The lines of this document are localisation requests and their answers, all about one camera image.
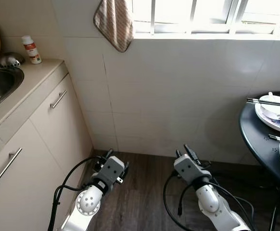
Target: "hanging towel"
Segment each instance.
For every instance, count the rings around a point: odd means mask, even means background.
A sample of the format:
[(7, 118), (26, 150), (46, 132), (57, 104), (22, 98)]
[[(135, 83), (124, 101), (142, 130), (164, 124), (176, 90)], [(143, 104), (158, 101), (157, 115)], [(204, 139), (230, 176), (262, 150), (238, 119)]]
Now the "hanging towel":
[(101, 0), (93, 22), (119, 52), (127, 50), (134, 36), (126, 0)]

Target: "kitchen cabinet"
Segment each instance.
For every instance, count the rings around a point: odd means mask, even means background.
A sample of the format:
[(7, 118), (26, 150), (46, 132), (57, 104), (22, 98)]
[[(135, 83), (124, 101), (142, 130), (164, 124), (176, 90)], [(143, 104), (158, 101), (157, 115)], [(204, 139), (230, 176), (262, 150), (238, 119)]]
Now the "kitchen cabinet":
[[(29, 120), (0, 152), (0, 171), (9, 162), (9, 153), (19, 148), (22, 151), (0, 178), (0, 231), (44, 231), (63, 173)], [(57, 223), (70, 205), (68, 197), (61, 202)]]
[[(67, 174), (92, 149), (87, 126), (67, 75), (30, 117), (56, 162)], [(84, 169), (79, 167), (68, 181), (76, 187)]]

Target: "white bottle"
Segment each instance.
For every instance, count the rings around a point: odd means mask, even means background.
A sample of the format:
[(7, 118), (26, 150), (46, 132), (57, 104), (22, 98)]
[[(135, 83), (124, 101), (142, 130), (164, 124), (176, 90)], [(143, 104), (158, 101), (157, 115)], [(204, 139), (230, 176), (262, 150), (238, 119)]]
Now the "white bottle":
[(42, 59), (38, 53), (36, 45), (29, 35), (22, 36), (21, 39), (23, 40), (23, 45), (26, 49), (26, 52), (29, 55), (30, 61), (33, 64), (39, 64), (42, 62)]

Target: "white robotic arm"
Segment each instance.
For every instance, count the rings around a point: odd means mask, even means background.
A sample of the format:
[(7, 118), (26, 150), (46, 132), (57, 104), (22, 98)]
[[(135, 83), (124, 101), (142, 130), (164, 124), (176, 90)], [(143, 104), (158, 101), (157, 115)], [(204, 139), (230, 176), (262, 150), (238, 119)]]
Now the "white robotic arm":
[(212, 178), (210, 172), (202, 170), (196, 164), (196, 161), (200, 163), (196, 154), (187, 145), (184, 146), (189, 155), (184, 154), (176, 159), (174, 169), (196, 190), (201, 212), (218, 231), (250, 231), (243, 219), (230, 209), (228, 202), (209, 183)]
[(67, 216), (58, 231), (86, 231), (100, 208), (101, 198), (112, 190), (116, 181), (123, 182), (120, 175), (124, 170), (122, 161), (115, 156), (109, 157), (100, 171), (92, 175), (88, 188), (78, 195), (72, 213)]

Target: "drawer handle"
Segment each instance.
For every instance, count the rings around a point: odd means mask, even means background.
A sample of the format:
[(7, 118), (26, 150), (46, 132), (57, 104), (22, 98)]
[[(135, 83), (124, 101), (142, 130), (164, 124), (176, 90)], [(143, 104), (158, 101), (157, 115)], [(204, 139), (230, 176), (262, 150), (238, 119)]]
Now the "drawer handle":
[(66, 93), (67, 93), (66, 90), (63, 91), (63, 92), (60, 92), (60, 93), (59, 93), (59, 98), (58, 98), (58, 100), (57, 100), (55, 103), (51, 103), (51, 104), (50, 104), (50, 108), (55, 108), (55, 107), (57, 106), (58, 102), (60, 102), (60, 100), (63, 98), (63, 96), (64, 96)]
[(5, 173), (5, 171), (9, 168), (9, 166), (13, 163), (14, 159), (16, 159), (16, 157), (18, 156), (18, 154), (20, 154), (20, 152), (22, 151), (23, 148), (19, 148), (17, 150), (16, 153), (9, 153), (9, 156), (12, 157), (11, 160), (8, 162), (8, 164), (5, 166), (5, 168), (2, 170), (2, 172), (0, 173), (0, 178), (3, 176), (3, 174)]

